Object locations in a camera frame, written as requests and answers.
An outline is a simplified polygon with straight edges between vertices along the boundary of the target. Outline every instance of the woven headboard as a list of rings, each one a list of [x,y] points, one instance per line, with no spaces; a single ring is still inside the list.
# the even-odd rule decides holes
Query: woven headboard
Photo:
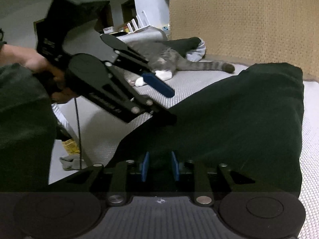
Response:
[[[201,37],[212,57],[319,77],[319,0],[170,0],[170,27],[173,40]]]

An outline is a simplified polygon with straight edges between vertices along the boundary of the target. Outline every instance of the human hand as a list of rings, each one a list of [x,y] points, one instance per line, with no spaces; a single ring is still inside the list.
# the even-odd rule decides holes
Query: human hand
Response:
[[[7,55],[11,56],[11,63],[20,63],[33,73],[49,71],[53,74],[54,81],[57,83],[58,88],[61,89],[61,92],[53,93],[51,95],[52,101],[63,104],[72,98],[78,97],[70,88],[65,86],[64,72],[53,66],[45,57],[36,52],[36,50],[11,45],[4,45],[3,49],[6,49],[4,52],[7,51]]]

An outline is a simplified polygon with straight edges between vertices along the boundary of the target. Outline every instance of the white floor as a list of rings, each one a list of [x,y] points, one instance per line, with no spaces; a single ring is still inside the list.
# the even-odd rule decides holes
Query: white floor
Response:
[[[60,163],[59,158],[68,156],[68,153],[65,151],[62,141],[56,140],[52,150],[51,157],[51,166],[50,166],[50,175],[49,175],[49,184],[61,180],[77,171],[65,171],[62,169],[62,164]]]

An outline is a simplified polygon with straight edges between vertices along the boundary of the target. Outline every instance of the wire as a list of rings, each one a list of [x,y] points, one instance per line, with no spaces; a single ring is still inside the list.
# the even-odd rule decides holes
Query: wire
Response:
[[[74,98],[75,103],[75,113],[77,116],[77,122],[78,122],[78,133],[79,133],[79,148],[80,148],[80,170],[82,170],[82,145],[81,145],[81,133],[80,133],[80,121],[79,121],[79,110],[78,110],[78,103],[77,99]]]

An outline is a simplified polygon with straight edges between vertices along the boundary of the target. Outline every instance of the cat's tail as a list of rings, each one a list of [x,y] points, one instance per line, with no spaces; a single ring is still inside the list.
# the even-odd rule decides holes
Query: cat's tail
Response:
[[[222,61],[213,62],[191,62],[185,58],[180,58],[177,63],[177,71],[224,71],[233,73],[235,67],[232,64]]]

